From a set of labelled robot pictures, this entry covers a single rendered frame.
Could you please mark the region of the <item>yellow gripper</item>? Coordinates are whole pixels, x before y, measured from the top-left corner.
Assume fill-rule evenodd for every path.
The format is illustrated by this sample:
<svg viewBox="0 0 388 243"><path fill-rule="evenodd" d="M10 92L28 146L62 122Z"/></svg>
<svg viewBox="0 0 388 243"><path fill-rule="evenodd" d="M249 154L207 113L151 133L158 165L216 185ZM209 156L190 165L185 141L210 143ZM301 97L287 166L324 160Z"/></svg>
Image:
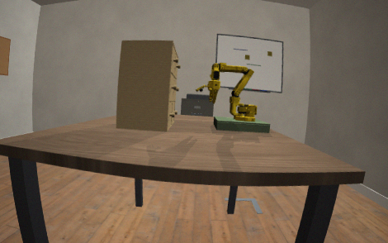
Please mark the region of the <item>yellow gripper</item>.
<svg viewBox="0 0 388 243"><path fill-rule="evenodd" d="M220 89L220 81L217 81L217 80L208 81L207 85L199 87L198 89L196 89L196 91L197 90L199 91L199 89L200 89L200 92L202 92L203 91L202 88L204 88L204 87L209 87L208 88L208 90L210 91L209 99L210 99L210 102L212 101L213 104L214 104L215 100L216 100L216 96L217 96L218 90Z"/></svg>

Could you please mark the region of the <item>brown wooden chest of drawers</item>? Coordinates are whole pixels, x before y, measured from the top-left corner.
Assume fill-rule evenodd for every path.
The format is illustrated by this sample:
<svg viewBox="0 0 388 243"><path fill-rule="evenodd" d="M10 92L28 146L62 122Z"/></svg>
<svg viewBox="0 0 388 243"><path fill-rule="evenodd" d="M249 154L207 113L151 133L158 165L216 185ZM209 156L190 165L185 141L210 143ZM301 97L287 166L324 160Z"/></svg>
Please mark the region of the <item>brown wooden chest of drawers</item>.
<svg viewBox="0 0 388 243"><path fill-rule="evenodd" d="M168 131L173 40L121 42L116 128ZM176 49L175 49L176 51ZM177 54L177 51L176 51Z"/></svg>

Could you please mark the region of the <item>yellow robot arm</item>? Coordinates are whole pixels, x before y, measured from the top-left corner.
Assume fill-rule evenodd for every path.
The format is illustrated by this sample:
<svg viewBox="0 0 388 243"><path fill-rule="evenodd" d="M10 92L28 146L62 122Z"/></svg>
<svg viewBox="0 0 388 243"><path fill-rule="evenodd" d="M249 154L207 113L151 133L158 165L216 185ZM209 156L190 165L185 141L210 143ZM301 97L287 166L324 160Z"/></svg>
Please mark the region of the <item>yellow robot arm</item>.
<svg viewBox="0 0 388 243"><path fill-rule="evenodd" d="M230 70L230 71L229 71ZM243 103L239 103L240 100L240 93L244 89L245 85L253 75L254 71L251 69L248 69L247 67L243 66L233 66L233 65L226 65L226 63L219 63L212 65L211 72L213 71L213 75L211 73L210 77L211 80L220 80L220 72L233 72L233 73L243 73L245 76L243 76L240 81L235 86L234 90L232 91L232 97L229 97L230 102L230 109L229 113L234 116L234 119L236 121L244 121L244 122L255 122L255 105L247 105ZM239 86L238 86L239 85ZM238 107L238 110L236 112L236 107ZM243 116L245 114L245 117ZM239 116L239 117L236 117ZM236 118L235 118L236 117Z"/></svg>

